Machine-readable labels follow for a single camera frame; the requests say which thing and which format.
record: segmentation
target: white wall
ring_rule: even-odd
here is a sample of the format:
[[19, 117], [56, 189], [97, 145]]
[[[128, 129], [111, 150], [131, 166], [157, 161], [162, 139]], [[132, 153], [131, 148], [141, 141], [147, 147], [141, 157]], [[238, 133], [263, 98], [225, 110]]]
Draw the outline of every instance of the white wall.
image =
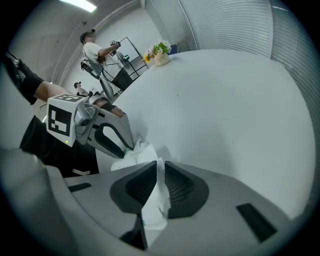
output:
[[[116, 17], [115, 20], [106, 24], [105, 27], [97, 32], [96, 43], [101, 47], [108, 47], [111, 40], [120, 41], [125, 37], [129, 38], [141, 55], [152, 44], [162, 39], [150, 16], [143, 8], [138, 8], [122, 17]], [[82, 57], [82, 53], [79, 54], [69, 67], [61, 86], [75, 93], [74, 83], [81, 81], [81, 85], [85, 90], [101, 91], [102, 87], [99, 81], [88, 72], [81, 70], [80, 61]]]

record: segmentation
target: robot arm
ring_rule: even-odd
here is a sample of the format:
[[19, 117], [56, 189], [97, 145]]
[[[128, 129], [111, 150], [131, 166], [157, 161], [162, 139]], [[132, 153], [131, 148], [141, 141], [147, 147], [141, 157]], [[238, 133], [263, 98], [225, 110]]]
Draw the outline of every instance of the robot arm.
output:
[[111, 112], [94, 105], [100, 95], [80, 97], [61, 94], [47, 101], [47, 131], [63, 143], [73, 146], [75, 140], [88, 143], [114, 158], [123, 158], [124, 152], [103, 134], [104, 127], [110, 127], [121, 142], [133, 150], [134, 142], [127, 114], [119, 118]]

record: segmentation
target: white tabletop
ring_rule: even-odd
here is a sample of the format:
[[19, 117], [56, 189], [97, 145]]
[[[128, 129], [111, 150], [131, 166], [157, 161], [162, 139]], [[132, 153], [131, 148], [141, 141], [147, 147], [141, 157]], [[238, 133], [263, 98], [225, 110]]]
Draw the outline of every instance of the white tabletop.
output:
[[[291, 218], [303, 211], [314, 134], [279, 63], [234, 50], [183, 52], [146, 71], [114, 104], [128, 114], [134, 139], [152, 143], [164, 160], [235, 177]], [[96, 155], [100, 171], [110, 170], [114, 159]]]

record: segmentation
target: ceiling light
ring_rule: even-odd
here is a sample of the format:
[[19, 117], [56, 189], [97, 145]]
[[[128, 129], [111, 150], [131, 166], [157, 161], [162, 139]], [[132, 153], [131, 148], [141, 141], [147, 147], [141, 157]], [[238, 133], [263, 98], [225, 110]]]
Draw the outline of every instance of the ceiling light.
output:
[[86, 0], [60, 0], [61, 2], [66, 2], [72, 4], [74, 6], [78, 6], [86, 11], [92, 13], [97, 7], [94, 6], [92, 3]]

